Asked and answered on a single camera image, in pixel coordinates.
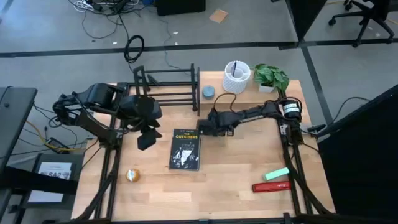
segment book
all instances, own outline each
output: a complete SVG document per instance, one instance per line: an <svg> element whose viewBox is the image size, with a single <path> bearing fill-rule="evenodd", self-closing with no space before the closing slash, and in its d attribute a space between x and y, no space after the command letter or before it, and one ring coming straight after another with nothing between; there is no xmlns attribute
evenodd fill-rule
<svg viewBox="0 0 398 224"><path fill-rule="evenodd" d="M174 129L169 169L199 170L199 158L199 131Z"/></svg>

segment small blue container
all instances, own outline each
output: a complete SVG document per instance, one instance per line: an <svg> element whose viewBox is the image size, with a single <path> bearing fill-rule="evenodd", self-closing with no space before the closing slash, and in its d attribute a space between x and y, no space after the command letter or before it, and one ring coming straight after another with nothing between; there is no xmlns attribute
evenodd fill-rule
<svg viewBox="0 0 398 224"><path fill-rule="evenodd" d="M216 93L216 90L211 85L207 85L207 86L203 87L203 89L201 90L201 93L205 99L211 100L211 99L213 99L214 94Z"/></svg>

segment office chair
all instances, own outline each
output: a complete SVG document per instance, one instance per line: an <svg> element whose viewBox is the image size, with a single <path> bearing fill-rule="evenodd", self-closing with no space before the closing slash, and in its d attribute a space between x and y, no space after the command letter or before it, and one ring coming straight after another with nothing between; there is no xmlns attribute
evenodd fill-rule
<svg viewBox="0 0 398 224"><path fill-rule="evenodd" d="M338 17L351 17L351 16L362 16L363 20L359 23L362 25L361 32L358 35L355 43L352 44L353 47L357 47L361 45L361 38L365 29L368 26L369 21L372 19L377 22L380 26L382 26L389 34L390 37L387 39L386 43L391 44L394 37L394 32L391 28L386 24L387 15L390 11L398 10L398 1L397 0L364 0L364 2L371 1L374 5L372 8L365 6L354 0L346 0L344 2L345 8L349 11L352 8L352 4L358 6L362 11L359 12L349 12L334 15L329 21L329 26L333 26L336 24L336 18Z"/></svg>

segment chair leg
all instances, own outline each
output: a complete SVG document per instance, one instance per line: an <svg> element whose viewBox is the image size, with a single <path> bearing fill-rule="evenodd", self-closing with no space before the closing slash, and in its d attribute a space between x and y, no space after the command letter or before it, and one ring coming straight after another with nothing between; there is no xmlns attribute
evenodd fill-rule
<svg viewBox="0 0 398 224"><path fill-rule="evenodd" d="M366 14L367 12L349 12L349 13L334 15L331 19L333 20L339 17L366 16Z"/></svg>
<svg viewBox="0 0 398 224"><path fill-rule="evenodd" d="M357 46L361 45L361 39L362 39L363 33L365 32L366 28L368 27L369 21L370 21L370 18L364 18L364 20L362 21L363 25L362 25L361 32L359 32L359 35L356 38L356 42L353 44L353 47L357 47Z"/></svg>
<svg viewBox="0 0 398 224"><path fill-rule="evenodd" d="M365 6L364 4L359 3L359 2L357 2L357 1L351 1L351 3L354 4L355 6L357 6L358 8L360 8L362 11L369 11L369 10L371 10L371 8Z"/></svg>
<svg viewBox="0 0 398 224"><path fill-rule="evenodd" d="M389 39L392 42L392 38L395 35L394 31L392 31L392 29L386 24L385 21L381 19L375 19L374 21L377 22L381 27L383 27L388 32L388 34L390 34Z"/></svg>

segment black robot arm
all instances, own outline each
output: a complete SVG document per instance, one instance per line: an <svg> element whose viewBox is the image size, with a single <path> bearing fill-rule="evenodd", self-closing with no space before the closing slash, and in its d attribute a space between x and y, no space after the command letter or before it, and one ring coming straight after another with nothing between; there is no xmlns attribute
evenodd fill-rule
<svg viewBox="0 0 398 224"><path fill-rule="evenodd" d="M280 106L283 107L283 114L279 109ZM197 128L202 135L233 136L233 130L239 124L263 118L284 119L299 128L302 119L301 110L301 102L292 98L280 101L268 100L263 105L241 111L219 112L213 107L206 120L198 120Z"/></svg>
<svg viewBox="0 0 398 224"><path fill-rule="evenodd" d="M146 96L124 96L124 89L105 83L96 83L82 93L61 95L53 104L59 125L79 126L97 136L103 145L114 147L121 134L141 131L138 148L145 150L161 137L155 128L162 111L155 99ZM88 110L110 114L123 121L124 126L113 129L96 120Z"/></svg>

